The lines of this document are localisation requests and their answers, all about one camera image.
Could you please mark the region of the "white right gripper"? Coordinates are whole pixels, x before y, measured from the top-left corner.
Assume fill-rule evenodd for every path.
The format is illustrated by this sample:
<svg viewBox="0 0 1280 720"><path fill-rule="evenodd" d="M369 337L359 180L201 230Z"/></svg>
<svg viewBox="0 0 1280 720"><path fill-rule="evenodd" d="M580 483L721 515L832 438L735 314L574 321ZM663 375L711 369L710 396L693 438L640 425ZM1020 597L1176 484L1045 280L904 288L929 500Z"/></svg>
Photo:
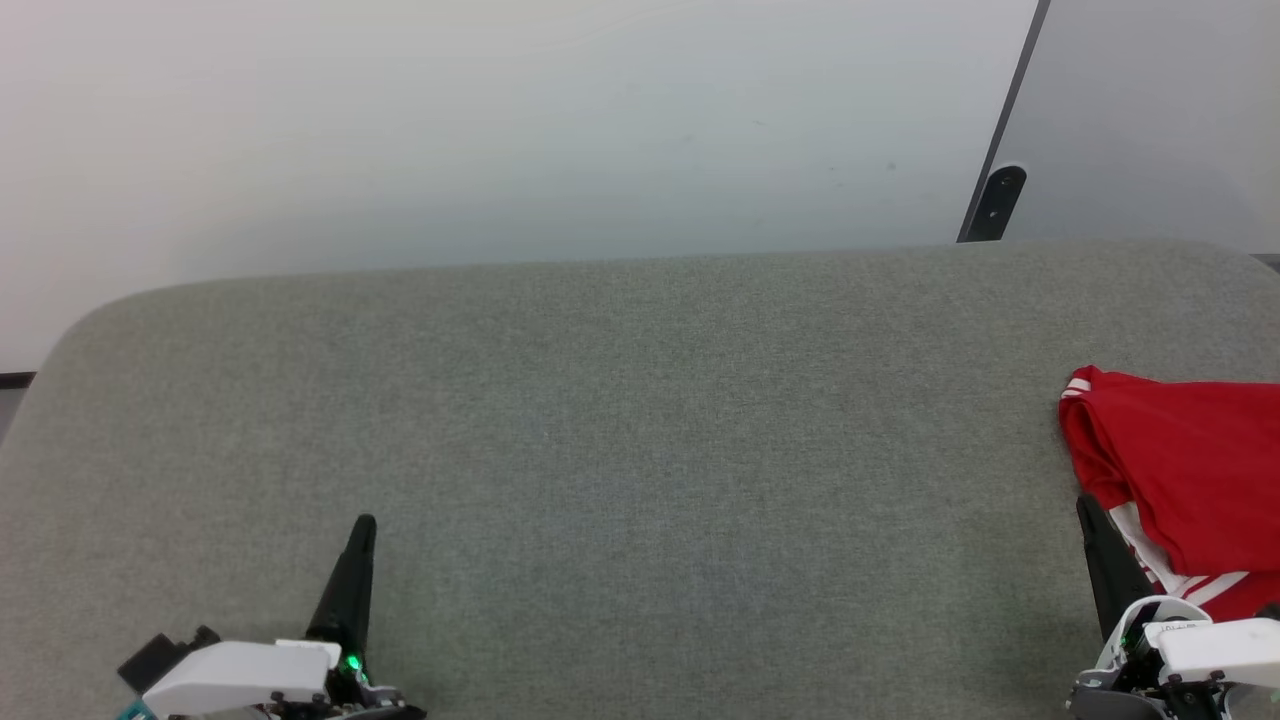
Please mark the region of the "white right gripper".
<svg viewBox="0 0 1280 720"><path fill-rule="evenodd" d="M1073 719L1229 719L1239 688L1277 689L1277 605L1225 623L1156 594L1123 533L1093 495L1079 495L1082 529L1100 633L1096 665L1068 697Z"/></svg>

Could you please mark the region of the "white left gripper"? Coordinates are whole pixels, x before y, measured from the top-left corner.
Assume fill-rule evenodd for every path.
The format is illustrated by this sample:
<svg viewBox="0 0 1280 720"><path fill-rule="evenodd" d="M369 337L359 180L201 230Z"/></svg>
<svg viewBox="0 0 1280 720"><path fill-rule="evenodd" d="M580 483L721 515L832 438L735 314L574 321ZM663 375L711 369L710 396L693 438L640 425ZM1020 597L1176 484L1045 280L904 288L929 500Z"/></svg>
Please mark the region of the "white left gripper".
<svg viewBox="0 0 1280 720"><path fill-rule="evenodd" d="M223 641L187 650L140 694L142 719L425 719L367 676L378 521L362 514L305 632L274 644Z"/></svg>

